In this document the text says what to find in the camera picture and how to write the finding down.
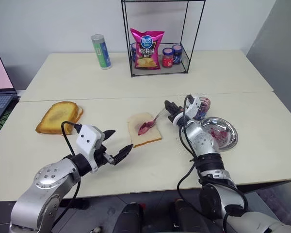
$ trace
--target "bread slice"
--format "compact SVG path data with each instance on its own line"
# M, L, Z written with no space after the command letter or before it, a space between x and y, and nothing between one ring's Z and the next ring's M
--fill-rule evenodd
M62 134L62 122L70 121L77 123L82 113L83 109L79 109L74 102L62 101L53 104L35 130L38 133ZM65 124L64 129L66 134L71 134L71 125Z
M140 126L151 120L153 120L153 116L150 113L139 113L128 119L128 131L130 133L131 143L134 144L134 147L162 139L156 125L150 128L145 134L138 135Z

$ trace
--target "jar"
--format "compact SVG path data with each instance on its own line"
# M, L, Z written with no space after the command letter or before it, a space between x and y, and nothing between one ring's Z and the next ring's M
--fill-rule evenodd
M130 45L130 51L131 51L131 58L133 62L136 62L136 43L132 43Z
M163 60L162 66L165 68L170 68L173 66L174 51L172 48L163 49Z
M173 64L178 65L181 63L182 46L181 45L174 45L172 48L174 50Z

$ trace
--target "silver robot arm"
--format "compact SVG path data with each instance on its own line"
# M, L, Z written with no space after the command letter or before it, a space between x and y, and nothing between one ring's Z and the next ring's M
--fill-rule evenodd
M70 159L40 169L11 213L11 233L49 233L62 198L81 177Z
M187 122L186 133L197 156L195 167L202 184L199 195L202 213L221 224L226 233L291 233L291 226L246 209L246 198L225 170L217 142L198 122L191 120L199 108L197 99L188 96L185 119L181 106L166 100L165 108L173 125L181 128L183 138Z
M80 153L44 166L36 173L32 185L12 209L10 233L50 233L61 200L81 176L97 172L106 163L118 164L132 148L128 145L113 157L105 152L102 142L115 131L102 132L90 125L80 125L77 131Z

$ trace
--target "metal spoon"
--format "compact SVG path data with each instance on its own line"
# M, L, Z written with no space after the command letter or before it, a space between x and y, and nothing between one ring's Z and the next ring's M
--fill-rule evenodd
M143 123L141 125L141 127L139 128L138 135L142 135L142 134L146 133L150 128L152 128L155 125L155 122L156 122L157 118L159 118L165 111L166 111L166 109L163 108L156 115L156 117L153 120Z

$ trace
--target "pink snack bag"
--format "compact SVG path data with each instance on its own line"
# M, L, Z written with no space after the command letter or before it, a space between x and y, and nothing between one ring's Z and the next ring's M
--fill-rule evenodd
M158 48L164 32L147 31L141 33L133 28L130 29L136 40L136 62L138 69L161 69L159 64Z

